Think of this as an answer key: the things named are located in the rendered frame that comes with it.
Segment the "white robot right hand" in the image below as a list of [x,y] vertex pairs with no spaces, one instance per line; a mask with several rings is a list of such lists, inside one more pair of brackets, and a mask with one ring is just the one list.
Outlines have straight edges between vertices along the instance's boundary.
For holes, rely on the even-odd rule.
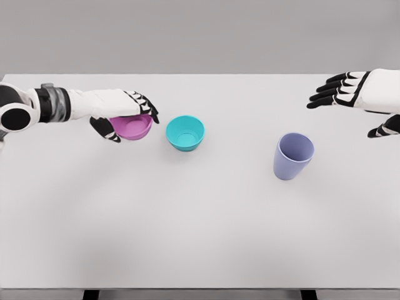
[[367,133],[368,138],[400,135],[400,70],[348,71],[326,79],[306,107],[343,106],[391,115]]

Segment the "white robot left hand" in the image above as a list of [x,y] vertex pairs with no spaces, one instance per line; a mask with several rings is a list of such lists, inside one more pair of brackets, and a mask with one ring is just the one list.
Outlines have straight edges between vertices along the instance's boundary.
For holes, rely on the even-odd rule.
[[158,110],[143,94],[122,89],[95,90],[94,113],[89,118],[93,129],[104,139],[115,143],[121,142],[121,137],[115,132],[110,122],[111,118],[127,118],[137,115],[148,115],[159,124]]

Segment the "lavender cup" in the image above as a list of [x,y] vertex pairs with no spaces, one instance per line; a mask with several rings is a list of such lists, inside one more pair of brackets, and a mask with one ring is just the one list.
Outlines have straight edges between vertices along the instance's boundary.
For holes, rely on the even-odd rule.
[[305,135],[289,132],[279,138],[274,155],[273,171],[281,180],[292,180],[314,156],[314,144]]

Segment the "pink bowl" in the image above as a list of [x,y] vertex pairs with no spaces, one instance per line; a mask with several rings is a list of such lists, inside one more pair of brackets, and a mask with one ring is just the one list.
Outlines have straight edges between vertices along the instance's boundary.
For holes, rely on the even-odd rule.
[[151,129],[153,119],[147,114],[109,119],[116,134],[121,138],[135,141],[144,138]]

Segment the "teal bowl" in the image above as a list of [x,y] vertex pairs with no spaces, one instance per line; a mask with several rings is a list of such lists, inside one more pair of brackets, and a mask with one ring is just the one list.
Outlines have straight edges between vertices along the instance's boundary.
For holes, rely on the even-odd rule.
[[203,122],[194,116],[175,117],[166,126],[167,140],[175,149],[183,152],[195,150],[202,142],[204,135]]

